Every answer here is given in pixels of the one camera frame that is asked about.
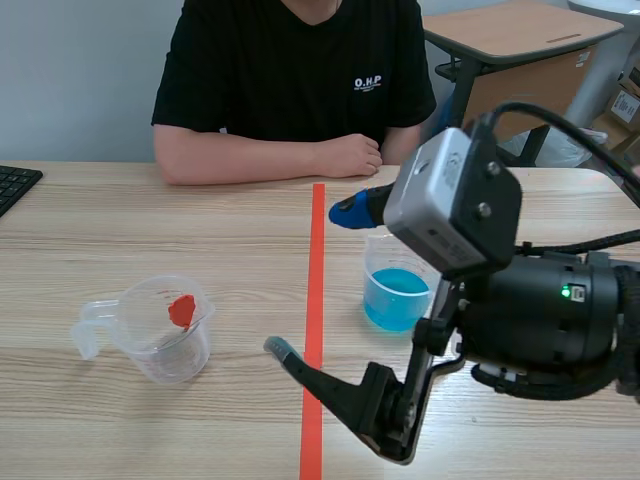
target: clear plastic measuring cup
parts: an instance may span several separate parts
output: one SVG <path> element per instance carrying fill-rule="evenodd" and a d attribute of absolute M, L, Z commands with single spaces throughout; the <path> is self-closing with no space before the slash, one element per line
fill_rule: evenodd
<path fill-rule="evenodd" d="M 189 304 L 188 314 L 193 313 L 185 325 L 177 326 L 169 308 L 184 299 Z M 208 322 L 214 311 L 193 280 L 154 277 L 130 288 L 117 300 L 85 305 L 71 336 L 82 358 L 89 360 L 100 350 L 96 329 L 104 328 L 112 343 L 151 380 L 178 383 L 194 377 L 207 363 Z"/>
<path fill-rule="evenodd" d="M 385 330 L 413 328 L 427 312 L 439 273 L 393 235 L 368 237 L 364 264 L 367 316 Z"/>

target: wooden desk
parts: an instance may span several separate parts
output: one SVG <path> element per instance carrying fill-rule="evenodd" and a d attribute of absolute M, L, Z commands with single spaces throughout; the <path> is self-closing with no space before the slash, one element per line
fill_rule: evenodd
<path fill-rule="evenodd" d="M 46 176 L 0 219 L 0 478 L 298 479 L 301 389 L 262 343 L 277 334 L 303 349 L 312 182 L 173 188 L 152 165 L 17 165 Z M 327 202 L 395 174 L 329 181 Z M 520 240 L 586 240 L 640 221 L 598 173 L 517 175 Z M 363 237 L 327 225 L 325 367 L 348 381 L 370 359 L 402 376 L 410 349 L 362 318 Z M 616 253 L 640 259 L 637 245 Z M 114 348 L 82 362 L 69 336 L 80 306 L 168 272 L 200 282 L 218 307 L 197 380 L 154 385 Z M 638 413 L 611 390 L 541 404 L 460 372 L 436 386 L 409 467 L 379 460 L 325 415 L 324 479 L 630 480 Z"/>
<path fill-rule="evenodd" d="M 526 101 L 564 115 L 595 56 L 595 45 L 622 30 L 617 22 L 532 0 L 513 0 L 445 15 L 425 16 L 425 39 L 451 55 L 438 75 L 456 84 L 447 125 L 460 127 L 508 101 Z M 511 166 L 530 167 L 548 127 L 528 115 L 505 115 L 499 141 L 531 130 Z"/>
<path fill-rule="evenodd" d="M 546 5 L 512 0 L 422 19 L 427 40 L 488 64 L 539 60 L 595 45 L 622 30 L 618 22 Z"/>

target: cardboard box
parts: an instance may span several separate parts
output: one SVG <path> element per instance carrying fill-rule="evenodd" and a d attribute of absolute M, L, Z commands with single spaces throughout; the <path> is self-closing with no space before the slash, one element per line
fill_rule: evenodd
<path fill-rule="evenodd" d="M 632 168 L 640 166 L 640 138 L 636 138 L 635 141 L 625 149 L 623 158 L 624 163 Z"/>
<path fill-rule="evenodd" d="M 618 146 L 626 148 L 638 136 L 638 134 L 626 129 L 607 114 L 602 114 L 596 118 L 591 124 L 591 128 L 597 132 L 607 134 L 607 143 L 604 146 L 614 153 L 619 150 Z"/>
<path fill-rule="evenodd" d="M 618 85 L 605 112 L 632 131 L 640 131 L 640 98 Z"/>
<path fill-rule="evenodd" d="M 631 67 L 631 71 L 622 80 L 622 84 L 627 90 L 640 96 L 640 60 Z"/>

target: black keyboard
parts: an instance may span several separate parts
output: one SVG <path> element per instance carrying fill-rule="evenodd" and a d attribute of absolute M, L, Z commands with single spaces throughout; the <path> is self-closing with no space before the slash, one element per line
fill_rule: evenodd
<path fill-rule="evenodd" d="M 42 172 L 0 166 L 0 217 L 42 178 Z"/>

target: screw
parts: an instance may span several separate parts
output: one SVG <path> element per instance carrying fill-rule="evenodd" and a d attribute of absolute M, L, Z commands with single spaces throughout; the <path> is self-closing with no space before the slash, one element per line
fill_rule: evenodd
<path fill-rule="evenodd" d="M 488 203 L 482 202 L 480 205 L 478 205 L 478 208 L 476 209 L 476 213 L 478 214 L 478 217 L 480 217 L 480 219 L 484 219 L 484 218 L 489 218 L 491 216 L 491 206 Z"/>
<path fill-rule="evenodd" d="M 497 177 L 498 175 L 500 175 L 501 171 L 502 169 L 497 162 L 489 162 L 489 164 L 487 165 L 487 173 L 490 177 Z"/>
<path fill-rule="evenodd" d="M 413 428 L 416 423 L 416 406 L 414 403 L 409 404 L 409 408 L 407 409 L 407 416 L 404 417 L 404 427 L 407 429 Z"/>

